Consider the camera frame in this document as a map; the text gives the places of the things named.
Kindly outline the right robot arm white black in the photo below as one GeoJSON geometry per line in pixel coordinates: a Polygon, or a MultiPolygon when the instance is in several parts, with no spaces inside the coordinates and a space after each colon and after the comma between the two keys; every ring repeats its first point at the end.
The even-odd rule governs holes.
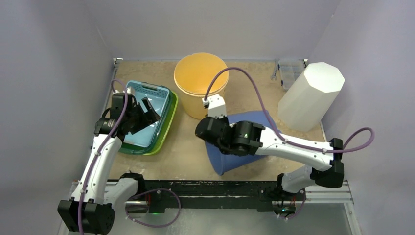
{"type": "Polygon", "coordinates": [[[301,148],[279,138],[269,127],[250,121],[230,124],[227,118],[206,117],[195,128],[195,135],[216,146],[221,153],[236,156],[264,155],[285,158],[304,166],[280,174],[275,185],[276,196],[287,199],[312,185],[340,188],[344,181],[344,164],[334,153],[330,142],[315,142],[317,150],[301,148]]]}

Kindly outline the lime green tray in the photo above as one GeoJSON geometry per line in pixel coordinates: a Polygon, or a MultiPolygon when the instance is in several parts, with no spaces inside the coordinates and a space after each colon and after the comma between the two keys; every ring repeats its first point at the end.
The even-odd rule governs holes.
{"type": "Polygon", "coordinates": [[[172,104],[171,104],[170,109],[167,113],[166,119],[165,119],[165,121],[162,125],[161,131],[158,135],[158,139],[157,139],[155,145],[153,146],[153,148],[150,151],[148,151],[147,153],[144,154],[146,156],[157,154],[161,150],[161,148],[162,148],[162,146],[163,146],[163,144],[164,144],[164,142],[167,138],[168,132],[169,132],[170,127],[172,125],[172,122],[173,122],[173,119],[174,119],[174,116],[175,116],[175,113],[176,113],[176,110],[177,110],[177,107],[178,107],[178,104],[179,104],[179,99],[178,99],[177,94],[173,91],[171,92],[171,94],[172,94],[172,96],[171,96],[172,104]]]}

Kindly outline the light blue perforated basket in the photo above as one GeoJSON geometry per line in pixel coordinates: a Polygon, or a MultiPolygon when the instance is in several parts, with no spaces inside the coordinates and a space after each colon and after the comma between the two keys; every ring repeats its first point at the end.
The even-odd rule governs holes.
{"type": "Polygon", "coordinates": [[[136,100],[140,103],[144,111],[147,110],[144,107],[142,99],[147,98],[156,113],[161,117],[161,120],[151,124],[143,130],[135,134],[129,133],[126,135],[122,148],[133,151],[143,151],[146,148],[152,147],[156,142],[168,106],[170,105],[170,90],[165,86],[133,80],[127,83],[127,88],[134,93],[136,100]]]}

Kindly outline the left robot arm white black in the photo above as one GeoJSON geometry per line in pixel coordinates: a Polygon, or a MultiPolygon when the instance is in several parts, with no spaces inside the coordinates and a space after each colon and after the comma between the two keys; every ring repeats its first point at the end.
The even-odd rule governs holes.
{"type": "Polygon", "coordinates": [[[107,235],[115,221],[115,207],[121,198],[140,200],[145,185],[137,173],[127,173],[117,190],[105,191],[110,169],[125,136],[157,123],[161,117],[153,99],[115,92],[112,103],[95,123],[90,158],[81,179],[68,200],[59,202],[57,211],[69,231],[107,235]]]}

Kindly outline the blue round bucket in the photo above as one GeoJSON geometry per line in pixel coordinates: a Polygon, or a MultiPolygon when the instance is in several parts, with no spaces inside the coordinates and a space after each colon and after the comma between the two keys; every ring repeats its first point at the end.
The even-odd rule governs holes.
{"type": "MultiPolygon", "coordinates": [[[[228,119],[230,124],[237,123],[239,121],[251,121],[268,128],[272,127],[262,110],[228,115],[228,119]]],[[[225,155],[222,154],[216,146],[208,142],[205,142],[205,147],[210,163],[216,174],[219,176],[222,176],[230,170],[250,164],[265,157],[264,155],[248,155],[243,157],[237,155],[225,155]]]]}

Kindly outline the dark green tray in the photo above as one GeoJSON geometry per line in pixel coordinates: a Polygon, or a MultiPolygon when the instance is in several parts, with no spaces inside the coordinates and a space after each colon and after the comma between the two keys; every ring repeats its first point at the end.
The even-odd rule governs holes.
{"type": "MultiPolygon", "coordinates": [[[[167,111],[169,111],[170,106],[172,104],[171,96],[172,96],[172,94],[170,94],[169,108],[168,108],[167,111]]],[[[165,117],[162,120],[161,128],[162,128],[162,125],[163,125],[163,123],[166,119],[166,116],[167,116],[167,114],[165,115],[165,117]]],[[[143,147],[139,147],[139,146],[128,144],[128,143],[123,143],[122,146],[121,146],[121,149],[119,151],[121,153],[129,154],[129,155],[144,155],[145,153],[147,153],[148,151],[150,151],[153,148],[153,146],[155,145],[155,143],[158,139],[158,135],[157,135],[157,138],[153,141],[153,143],[149,147],[143,148],[143,147]]]]}

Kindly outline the cream printed bucket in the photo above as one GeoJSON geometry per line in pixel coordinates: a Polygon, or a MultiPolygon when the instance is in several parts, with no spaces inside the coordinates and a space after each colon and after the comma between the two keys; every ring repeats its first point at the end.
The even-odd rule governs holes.
{"type": "Polygon", "coordinates": [[[175,66],[173,78],[179,89],[179,99],[184,111],[195,119],[207,114],[204,98],[213,78],[227,67],[218,56],[206,52],[194,53],[182,58],[175,66]]]}

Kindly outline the white octagonal large container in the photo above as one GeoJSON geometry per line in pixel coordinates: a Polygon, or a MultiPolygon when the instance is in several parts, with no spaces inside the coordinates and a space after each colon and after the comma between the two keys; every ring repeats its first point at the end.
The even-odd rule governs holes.
{"type": "Polygon", "coordinates": [[[308,132],[319,125],[345,83],[326,62],[309,64],[278,103],[278,118],[290,129],[308,132]]]}

